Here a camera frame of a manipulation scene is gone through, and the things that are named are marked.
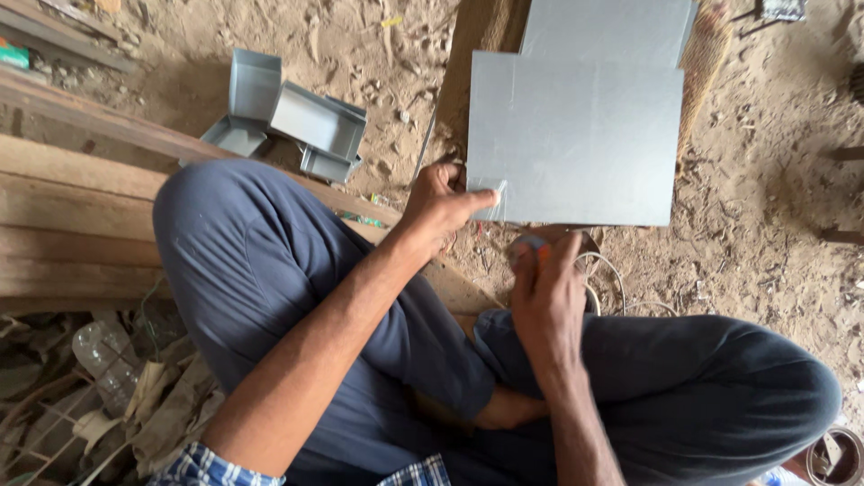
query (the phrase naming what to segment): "navy blue pants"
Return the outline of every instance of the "navy blue pants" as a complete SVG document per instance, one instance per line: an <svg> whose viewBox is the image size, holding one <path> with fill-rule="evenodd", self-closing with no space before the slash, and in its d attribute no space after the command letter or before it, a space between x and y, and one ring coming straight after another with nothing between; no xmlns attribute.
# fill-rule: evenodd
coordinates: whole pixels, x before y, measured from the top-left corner
<svg viewBox="0 0 864 486"><path fill-rule="evenodd" d="M231 392L372 246L260 163L172 176L159 253L189 334ZM841 392L784 337L727 317L585 318L582 356L629 484L743 484L816 440ZM554 484L550 422L471 438L428 425L405 385L472 418L498 382L541 398L508 310L470 343L422 277L400 294L296 460L294 484L374 484L440 452L454 484Z"/></svg>

